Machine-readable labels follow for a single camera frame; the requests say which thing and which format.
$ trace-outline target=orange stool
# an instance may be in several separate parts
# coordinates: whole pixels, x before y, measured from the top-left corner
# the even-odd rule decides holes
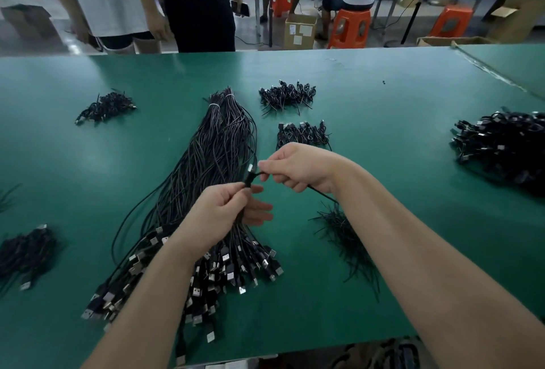
[[[335,32],[342,19],[344,19],[343,31],[336,34]],[[365,23],[365,29],[364,33],[359,35],[362,23]],[[343,49],[365,48],[370,25],[370,10],[362,10],[361,12],[353,12],[344,9],[339,10],[335,16],[335,21],[333,22],[333,33],[329,40],[328,49],[331,49],[331,47]]]
[[[473,16],[473,9],[467,6],[447,5],[435,21],[432,31],[428,36],[440,36],[443,38],[457,38],[464,35],[469,21]],[[456,20],[456,26],[450,31],[443,31],[443,27],[449,20]]]
[[[272,12],[275,18],[282,16],[284,12],[289,12],[292,8],[291,1],[288,0],[273,0],[272,1]]]

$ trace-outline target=table leg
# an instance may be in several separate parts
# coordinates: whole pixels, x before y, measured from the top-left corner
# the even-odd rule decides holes
[[[382,29],[382,35],[384,36],[386,33],[386,27],[388,26],[388,22],[390,21],[390,18],[393,15],[393,10],[396,8],[398,0],[392,0],[392,6],[390,6],[390,11],[388,12],[388,16],[386,17],[386,22],[384,24],[384,28]]]
[[[373,14],[373,20],[371,21],[371,26],[374,24],[375,19],[377,19],[378,10],[380,9],[381,3],[382,3],[382,0],[378,0],[377,7],[375,8],[375,13]]]
[[[473,5],[473,13],[477,12],[477,8],[481,4],[482,0],[475,0],[475,4]]]
[[[259,26],[259,17],[261,15],[259,14],[259,0],[255,0],[255,34],[257,35],[257,40],[259,40],[259,37],[261,36],[261,33],[259,32],[260,26]]]

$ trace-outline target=green workbench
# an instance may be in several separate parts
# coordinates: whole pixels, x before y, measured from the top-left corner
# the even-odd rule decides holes
[[[514,74],[541,79],[541,45],[509,50]],[[517,73],[519,58],[538,57]],[[278,79],[317,86],[312,109],[262,117],[258,90]],[[56,266],[36,286],[0,299],[0,361],[10,369],[75,368],[102,335],[80,318],[113,268],[112,237],[125,214],[174,167],[207,111],[203,97],[230,85],[258,127],[258,158],[275,151],[279,122],[325,120],[333,150],[364,166],[408,209],[513,293],[545,315],[545,210],[454,162],[450,129],[501,106],[545,108],[543,100],[471,64],[450,48],[233,52],[0,60],[0,189],[21,183],[0,214],[0,233],[47,223],[59,236]],[[104,124],[74,125],[98,93],[126,91],[137,111]],[[309,221],[324,201],[266,184],[274,221],[255,234],[277,252],[284,274],[246,294],[221,298],[217,341],[189,335],[188,361],[267,355],[414,330],[384,282],[380,302],[337,248]],[[140,217],[122,239],[128,248]]]

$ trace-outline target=concrete floor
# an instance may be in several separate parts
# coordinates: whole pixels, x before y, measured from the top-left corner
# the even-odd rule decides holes
[[[466,35],[486,35],[487,25],[481,22],[481,17],[487,12],[493,1],[483,0],[473,16]],[[92,55],[97,53],[89,45],[83,45],[78,42],[74,35],[70,33],[68,14],[58,0],[0,0],[0,7],[11,6],[17,3],[44,6],[51,14],[51,19],[58,30],[59,37],[40,41],[24,41],[17,35],[10,23],[6,22],[0,15],[0,56]],[[258,35],[255,28],[254,0],[246,0],[246,3],[250,7],[251,16],[249,18],[235,17],[237,36],[235,45],[237,50],[256,50],[268,42],[268,25],[260,25],[259,34],[261,35]],[[461,5],[473,6],[473,0],[461,0],[459,3]],[[390,1],[383,1],[377,21],[373,24],[374,28],[384,26],[390,6]],[[422,5],[409,34],[408,41],[416,42],[417,37],[426,36],[442,9],[443,7],[440,6]],[[371,29],[368,34],[367,47],[382,47],[386,41],[401,39],[412,12],[413,8],[405,10],[403,7],[396,6],[390,21],[391,25],[386,29],[385,35],[382,34],[382,29]],[[296,13],[319,16],[319,12],[314,7],[314,1],[312,0],[301,0]],[[282,47],[286,15],[285,13],[284,17],[273,19],[272,41],[276,47]],[[534,30],[526,42],[545,42],[545,29]],[[314,44],[314,49],[324,49],[325,47],[325,42],[316,41]],[[162,50],[163,52],[177,51],[174,43],[163,43]]]

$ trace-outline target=label on box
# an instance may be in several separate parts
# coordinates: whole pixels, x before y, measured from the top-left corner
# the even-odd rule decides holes
[[[303,36],[312,35],[312,27],[310,25],[299,25],[299,33]]]

